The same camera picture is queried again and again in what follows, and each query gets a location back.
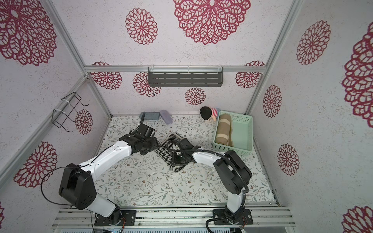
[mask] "red flower print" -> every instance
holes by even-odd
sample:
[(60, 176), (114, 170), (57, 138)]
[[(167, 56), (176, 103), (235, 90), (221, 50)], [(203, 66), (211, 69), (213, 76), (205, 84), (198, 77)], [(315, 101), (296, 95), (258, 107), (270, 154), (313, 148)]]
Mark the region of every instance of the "red flower print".
[(57, 36), (40, 2), (2, 0), (0, 5), (1, 54), (22, 65), (48, 63)]
[(281, 92), (278, 86), (270, 86), (263, 97), (263, 110), (267, 117), (274, 117), (281, 107)]
[(81, 134), (88, 134), (93, 125), (93, 120), (90, 112), (85, 109), (80, 110), (75, 117), (76, 129)]
[(56, 168), (57, 154), (56, 150), (48, 142), (41, 142), (40, 145), (28, 158), (23, 167), (17, 172), (13, 180), (19, 186), (27, 188), (40, 185), (41, 180), (51, 170)]
[(297, 59), (300, 64), (308, 65), (316, 61), (324, 52), (330, 39), (330, 25), (318, 21), (302, 35), (297, 48)]
[(373, 210), (368, 207), (348, 209), (343, 215), (343, 233), (371, 233), (373, 232)]
[(294, 175), (299, 168), (298, 153), (291, 145), (283, 144), (277, 152), (277, 162), (285, 174)]
[(194, 42), (203, 44), (226, 40), (245, 20), (249, 0), (173, 0), (179, 27)]
[(132, 81), (132, 85), (140, 95), (147, 97), (158, 95), (162, 90), (160, 87), (149, 86), (148, 73), (146, 72), (136, 74)]
[(152, 43), (158, 34), (157, 23), (153, 16), (144, 9), (132, 9), (126, 18), (129, 36), (139, 44)]
[[(245, 66), (265, 66), (264, 62), (252, 61)], [(239, 72), (236, 74), (236, 83), (243, 88), (256, 86), (258, 79), (261, 77), (260, 72)]]
[(352, 113), (366, 119), (373, 128), (373, 22), (362, 40), (352, 49), (351, 59), (345, 64), (345, 101), (353, 106)]
[[(95, 62), (93, 66), (111, 66), (106, 62)], [(106, 89), (117, 89), (122, 85), (122, 76), (119, 72), (92, 72), (93, 80)]]
[(1, 202), (0, 202), (0, 229), (1, 229), (1, 223), (3, 222), (4, 220), (4, 208), (1, 206)]
[(199, 105), (206, 99), (206, 93), (201, 88), (191, 88), (185, 93), (185, 100), (188, 104)]

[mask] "plush toy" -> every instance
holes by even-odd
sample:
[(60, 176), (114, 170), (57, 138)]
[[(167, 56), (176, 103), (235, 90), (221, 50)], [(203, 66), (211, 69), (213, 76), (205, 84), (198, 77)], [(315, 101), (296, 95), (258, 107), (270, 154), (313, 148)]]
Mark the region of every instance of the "plush toy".
[(219, 115), (219, 111), (220, 109), (218, 108), (209, 108), (205, 106), (200, 109), (200, 115), (202, 119), (206, 121), (209, 120), (210, 118), (216, 121), (217, 116)]

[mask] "houndstooth cloth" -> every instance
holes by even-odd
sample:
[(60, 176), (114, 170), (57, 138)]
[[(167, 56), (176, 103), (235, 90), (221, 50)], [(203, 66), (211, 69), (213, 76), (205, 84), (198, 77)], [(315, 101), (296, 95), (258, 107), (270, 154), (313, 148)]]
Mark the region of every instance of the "houndstooth cloth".
[(171, 160), (172, 160), (172, 155), (174, 152), (171, 152), (166, 149), (166, 145), (168, 142), (172, 141), (180, 141), (183, 138), (180, 137), (177, 133), (170, 133), (166, 139), (160, 144), (160, 147), (155, 149), (154, 151), (157, 153), (158, 156), (160, 156), (166, 163), (167, 165), (173, 170), (173, 172), (178, 172), (181, 169), (185, 167), (185, 165), (172, 165)]

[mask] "gray sponge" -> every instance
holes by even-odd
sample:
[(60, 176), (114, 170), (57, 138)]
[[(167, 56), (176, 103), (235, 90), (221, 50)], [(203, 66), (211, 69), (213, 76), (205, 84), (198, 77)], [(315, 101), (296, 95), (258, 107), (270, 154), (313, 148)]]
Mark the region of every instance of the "gray sponge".
[(144, 120), (159, 120), (159, 113), (145, 112)]
[(159, 113), (166, 124), (172, 124), (172, 118), (167, 110), (160, 110)]

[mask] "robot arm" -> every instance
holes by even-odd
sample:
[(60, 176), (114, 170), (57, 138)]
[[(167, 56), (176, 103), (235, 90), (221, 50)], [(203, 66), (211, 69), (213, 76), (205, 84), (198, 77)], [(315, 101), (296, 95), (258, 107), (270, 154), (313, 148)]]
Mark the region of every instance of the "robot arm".
[(142, 155), (159, 147), (155, 130), (142, 123), (129, 134), (119, 138), (111, 147), (98, 156), (79, 165), (69, 164), (63, 171), (59, 194), (79, 210), (93, 211), (107, 222), (120, 222), (120, 207), (96, 192), (94, 181), (112, 165), (132, 153)]
[[(96, 192), (94, 181), (115, 163), (132, 153), (140, 152), (145, 155), (147, 152), (158, 148), (159, 144), (154, 137), (154, 132), (154, 129), (140, 123), (135, 130), (121, 137), (114, 145), (98, 156), (79, 165), (69, 164), (63, 172), (59, 189), (60, 196), (79, 210), (87, 209), (97, 213), (109, 225), (119, 224), (122, 216), (120, 207), (99, 195)], [(252, 174), (239, 156), (232, 150), (219, 154), (220, 156), (224, 155), (225, 159), (229, 159), (229, 164), (235, 167), (241, 179), (233, 171), (231, 165), (220, 156), (207, 151), (191, 152), (190, 149), (195, 150), (198, 147), (193, 147), (187, 139), (177, 142), (177, 148), (189, 150), (189, 152), (185, 151), (174, 155), (172, 158), (174, 164), (203, 163), (216, 169), (223, 185), (229, 191), (226, 216), (235, 214), (235, 216), (229, 218), (232, 223), (241, 219), (245, 201), (242, 192), (244, 189), (242, 180), (245, 181), (247, 186)]]

